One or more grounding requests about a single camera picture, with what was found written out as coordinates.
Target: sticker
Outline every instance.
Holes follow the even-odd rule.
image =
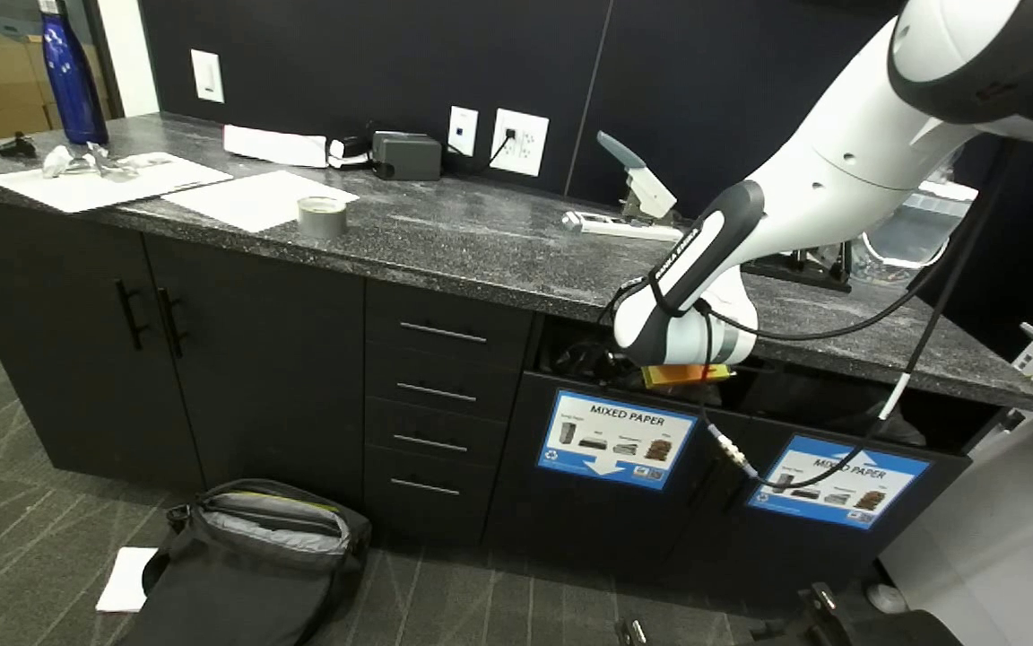
[[[849,444],[797,433],[767,481],[792,483],[817,477],[848,453]],[[888,514],[888,507],[892,507],[923,477],[925,465],[925,458],[871,449],[817,483],[766,483],[749,507],[867,531]]]
[[[700,416],[558,391],[543,471],[663,491]]]

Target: black wall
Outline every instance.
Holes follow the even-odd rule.
[[[593,139],[609,128],[688,208],[767,158],[888,19],[888,0],[143,0],[167,110],[440,136],[468,104],[487,150],[487,120],[518,106],[554,120],[530,188],[619,200]],[[228,106],[194,99],[192,47],[223,54]]]

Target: black bag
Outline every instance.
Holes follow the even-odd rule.
[[[360,585],[369,519],[278,481],[230,481],[168,508],[131,646],[298,646]]]

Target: blue water bottle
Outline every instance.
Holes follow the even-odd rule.
[[[107,145],[107,126],[97,106],[97,89],[82,43],[72,32],[61,0],[41,0],[43,12],[43,61],[59,99],[61,128],[72,146]]]

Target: cabinet handle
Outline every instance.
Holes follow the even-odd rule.
[[[487,346],[487,337],[482,337],[482,333],[448,330],[448,327],[427,327],[427,322],[415,322],[415,319],[403,319],[399,327],[413,330],[413,333],[427,333],[427,337],[452,337],[452,342],[468,342],[468,346]]]
[[[132,351],[143,351],[143,330],[151,330],[151,327],[139,327],[136,319],[132,319],[132,299],[139,299],[139,292],[131,292],[121,279],[115,282],[115,292],[118,292],[118,307],[121,307],[121,319],[127,319],[127,330],[131,330],[131,346],[132,346]]]
[[[180,304],[180,299],[173,299],[168,292],[157,292],[161,330],[167,330],[168,351],[177,359],[185,359],[185,337],[188,333],[180,333],[180,319],[173,317],[177,304]]]
[[[415,439],[415,433],[395,433],[395,440],[403,440],[403,444],[424,444],[424,449],[438,449],[438,453],[458,453],[458,455],[469,453],[469,444],[436,440],[436,439]]]
[[[440,487],[440,483],[427,483],[427,481],[387,477],[387,483],[458,500],[458,487]]]
[[[413,379],[399,379],[399,391],[415,391],[415,394],[452,397],[452,403],[479,403],[479,394],[469,394],[469,391],[444,391],[444,386],[427,386],[427,383],[413,383]]]

